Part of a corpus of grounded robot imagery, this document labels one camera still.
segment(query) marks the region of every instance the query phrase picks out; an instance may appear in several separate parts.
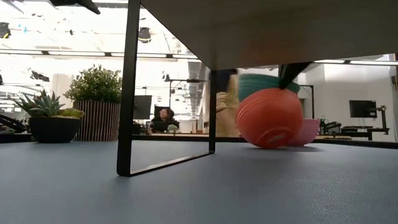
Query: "succulent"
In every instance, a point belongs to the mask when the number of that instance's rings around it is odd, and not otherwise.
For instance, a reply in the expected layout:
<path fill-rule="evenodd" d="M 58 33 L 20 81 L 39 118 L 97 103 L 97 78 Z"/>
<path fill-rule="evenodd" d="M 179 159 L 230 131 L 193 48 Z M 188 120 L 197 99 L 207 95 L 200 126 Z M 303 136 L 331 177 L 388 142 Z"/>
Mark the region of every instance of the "succulent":
<path fill-rule="evenodd" d="M 85 115 L 85 113 L 80 110 L 73 109 L 73 108 L 67 108 L 64 110 L 59 110 L 57 115 L 65 116 L 65 117 L 81 118 L 82 116 Z"/>
<path fill-rule="evenodd" d="M 34 98 L 41 100 L 43 97 L 48 96 L 45 90 L 40 91 L 40 96 L 34 96 Z"/>
<path fill-rule="evenodd" d="M 26 111 L 31 117 L 41 117 L 43 116 L 43 113 L 40 111 L 31 111 L 30 109 L 32 108 L 37 108 L 37 105 L 31 100 L 29 99 L 29 97 L 24 94 L 26 100 L 24 100 L 23 98 L 19 98 L 21 100 L 21 103 L 14 100 L 14 102 L 21 107 L 24 111 Z"/>
<path fill-rule="evenodd" d="M 42 96 L 41 100 L 38 98 L 34 98 L 34 102 L 37 105 L 35 108 L 31 108 L 29 112 L 37 111 L 39 113 L 43 113 L 44 116 L 53 117 L 57 115 L 60 108 L 65 105 L 59 102 L 60 97 L 55 97 L 55 93 L 52 93 L 52 96 Z"/>
<path fill-rule="evenodd" d="M 169 133 L 176 133 L 178 131 L 178 127 L 174 124 L 170 124 L 167 126 L 167 132 Z"/>

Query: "orange ball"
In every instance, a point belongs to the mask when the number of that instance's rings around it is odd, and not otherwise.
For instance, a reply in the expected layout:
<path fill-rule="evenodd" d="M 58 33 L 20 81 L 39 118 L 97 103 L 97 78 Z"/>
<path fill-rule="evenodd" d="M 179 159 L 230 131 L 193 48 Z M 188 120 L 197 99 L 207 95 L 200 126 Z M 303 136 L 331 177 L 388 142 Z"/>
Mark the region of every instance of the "orange ball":
<path fill-rule="evenodd" d="M 289 90 L 257 91 L 239 104 L 235 122 L 242 137 L 255 146 L 265 149 L 284 146 L 302 126 L 301 102 Z"/>

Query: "exposed ductwork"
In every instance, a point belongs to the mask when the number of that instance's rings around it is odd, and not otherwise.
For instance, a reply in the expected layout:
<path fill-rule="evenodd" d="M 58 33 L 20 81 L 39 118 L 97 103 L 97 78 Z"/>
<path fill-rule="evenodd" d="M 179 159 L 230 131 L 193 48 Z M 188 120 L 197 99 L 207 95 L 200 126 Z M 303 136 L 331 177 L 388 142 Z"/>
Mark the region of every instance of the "exposed ductwork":
<path fill-rule="evenodd" d="M 205 66 L 201 62 L 188 62 L 189 79 L 206 80 Z M 203 92 L 203 82 L 188 83 L 189 99 L 191 102 L 191 114 L 197 117 L 199 114 L 199 105 Z"/>

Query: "black planter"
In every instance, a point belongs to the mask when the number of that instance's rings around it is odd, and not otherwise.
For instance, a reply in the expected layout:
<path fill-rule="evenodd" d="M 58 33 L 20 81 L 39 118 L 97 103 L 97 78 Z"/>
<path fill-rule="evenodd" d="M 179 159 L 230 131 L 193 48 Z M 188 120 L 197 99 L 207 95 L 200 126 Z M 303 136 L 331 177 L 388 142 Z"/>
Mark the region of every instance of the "black planter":
<path fill-rule="evenodd" d="M 75 118 L 30 118 L 33 138 L 40 143 L 69 143 L 79 131 L 81 121 Z"/>

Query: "pink bowl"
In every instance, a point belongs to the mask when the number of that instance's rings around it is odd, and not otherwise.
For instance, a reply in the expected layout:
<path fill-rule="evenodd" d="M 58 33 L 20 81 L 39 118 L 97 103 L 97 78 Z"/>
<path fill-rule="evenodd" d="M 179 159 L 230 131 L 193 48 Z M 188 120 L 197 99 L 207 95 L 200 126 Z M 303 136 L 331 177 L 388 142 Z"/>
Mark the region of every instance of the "pink bowl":
<path fill-rule="evenodd" d="M 300 131 L 289 141 L 289 145 L 303 146 L 311 143 L 318 134 L 320 123 L 321 121 L 318 119 L 304 119 Z"/>

